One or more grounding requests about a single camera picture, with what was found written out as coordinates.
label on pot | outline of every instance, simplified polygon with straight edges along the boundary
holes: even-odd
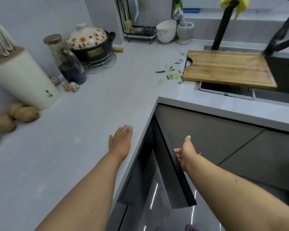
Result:
[[[96,55],[99,55],[99,54],[101,54],[103,52],[104,52],[103,47],[99,47],[97,49],[93,49],[93,50],[88,51],[88,55],[89,55],[89,57],[92,58],[92,57],[94,57]]]

white countertop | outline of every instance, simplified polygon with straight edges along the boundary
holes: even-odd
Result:
[[[289,131],[287,104],[201,92],[195,82],[179,85],[178,79],[155,73],[185,60],[189,49],[203,47],[203,41],[125,43],[112,68],[89,74],[79,92],[62,92],[40,119],[5,135],[0,142],[0,230],[34,230],[105,155],[109,135],[131,124],[134,135],[117,174],[116,201],[157,103]]]

wooden cutting board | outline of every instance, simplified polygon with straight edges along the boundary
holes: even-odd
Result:
[[[189,50],[183,79],[257,88],[277,87],[269,66],[260,53]]]

bottle of dark liquid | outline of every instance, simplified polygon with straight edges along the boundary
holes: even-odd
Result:
[[[44,43],[49,46],[60,72],[68,82],[81,85],[87,80],[81,63],[62,41],[60,34],[45,37]]]

tiled floor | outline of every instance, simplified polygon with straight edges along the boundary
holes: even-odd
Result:
[[[137,231],[155,231],[157,228],[162,228],[164,231],[184,231],[187,224],[195,225],[199,231],[225,231],[189,178],[188,181],[194,191],[197,205],[172,210],[162,178],[157,171]],[[257,184],[288,203],[285,191],[266,184]]]

